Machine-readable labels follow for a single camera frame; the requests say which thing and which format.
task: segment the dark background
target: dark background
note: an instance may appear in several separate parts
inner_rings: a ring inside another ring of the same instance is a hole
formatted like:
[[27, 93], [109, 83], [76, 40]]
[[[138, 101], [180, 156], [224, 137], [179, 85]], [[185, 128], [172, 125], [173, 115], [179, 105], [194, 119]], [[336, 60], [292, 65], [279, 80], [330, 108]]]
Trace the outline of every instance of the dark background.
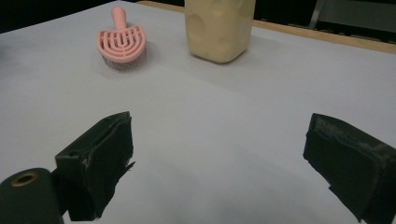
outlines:
[[[0, 0], [0, 33], [96, 7], [111, 0]], [[184, 0], [156, 0], [184, 6]], [[256, 0], [256, 20], [307, 25], [316, 0]]]
[[[154, 0], [184, 6], [184, 0]], [[396, 0], [359, 0], [396, 4]], [[0, 34], [50, 21], [112, 0], [0, 0]], [[317, 0], [256, 0], [255, 20], [307, 27]], [[341, 35], [359, 35], [384, 42], [396, 41], [396, 34], [319, 22], [317, 30]]]

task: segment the hair brush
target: hair brush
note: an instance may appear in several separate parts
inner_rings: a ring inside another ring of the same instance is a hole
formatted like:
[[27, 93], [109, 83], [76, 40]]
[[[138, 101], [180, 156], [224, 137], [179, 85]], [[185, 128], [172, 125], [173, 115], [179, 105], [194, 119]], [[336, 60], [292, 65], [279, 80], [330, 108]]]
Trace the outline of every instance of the hair brush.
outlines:
[[126, 13], [122, 7], [114, 7], [111, 15], [116, 30], [98, 32], [96, 46], [111, 67], [127, 69], [145, 52], [146, 35], [140, 25], [127, 27]]

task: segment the white table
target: white table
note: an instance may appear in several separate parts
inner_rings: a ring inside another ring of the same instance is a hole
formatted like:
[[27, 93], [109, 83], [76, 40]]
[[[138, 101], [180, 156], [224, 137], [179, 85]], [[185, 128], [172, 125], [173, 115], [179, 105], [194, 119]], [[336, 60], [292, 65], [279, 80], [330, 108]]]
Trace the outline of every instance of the white table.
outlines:
[[[115, 6], [148, 37], [129, 74], [95, 46]], [[52, 171], [129, 110], [136, 165], [95, 223], [358, 223], [304, 160], [305, 133], [316, 112], [396, 147], [395, 84], [396, 55], [259, 28], [232, 63], [203, 61], [183, 14], [114, 2], [0, 35], [0, 180]]]

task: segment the brush bristle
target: brush bristle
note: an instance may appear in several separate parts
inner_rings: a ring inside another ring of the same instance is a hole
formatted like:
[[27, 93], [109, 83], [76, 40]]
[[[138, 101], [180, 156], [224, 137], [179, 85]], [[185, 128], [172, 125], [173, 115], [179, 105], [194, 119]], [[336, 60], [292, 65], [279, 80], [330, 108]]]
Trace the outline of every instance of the brush bristle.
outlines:
[[140, 69], [147, 58], [147, 50], [145, 49], [139, 57], [129, 63], [115, 63], [103, 57], [105, 63], [113, 70], [120, 73], [130, 73]]

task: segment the wooden table edge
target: wooden table edge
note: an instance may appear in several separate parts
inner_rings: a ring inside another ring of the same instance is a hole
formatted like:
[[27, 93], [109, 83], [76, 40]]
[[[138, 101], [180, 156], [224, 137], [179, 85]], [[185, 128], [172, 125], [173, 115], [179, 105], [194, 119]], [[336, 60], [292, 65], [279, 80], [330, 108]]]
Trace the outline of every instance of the wooden table edge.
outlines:
[[[164, 3], [157, 3], [152, 1], [139, 1], [137, 4], [148, 6], [148, 7], [158, 7], [166, 10], [182, 12], [184, 13], [184, 7], [172, 6]], [[387, 53], [396, 54], [396, 45], [378, 42], [374, 40], [362, 39], [351, 36], [344, 35], [334, 35], [314, 30], [308, 30], [305, 28], [293, 27], [288, 25], [280, 25], [267, 21], [253, 21], [253, 25], [255, 27], [259, 27], [262, 29], [273, 30], [289, 35], [298, 35], [302, 37], [308, 37], [312, 39], [332, 42], [334, 44], [347, 45], [352, 47], [357, 47], [361, 49], [372, 49], [377, 51], [383, 51]]]

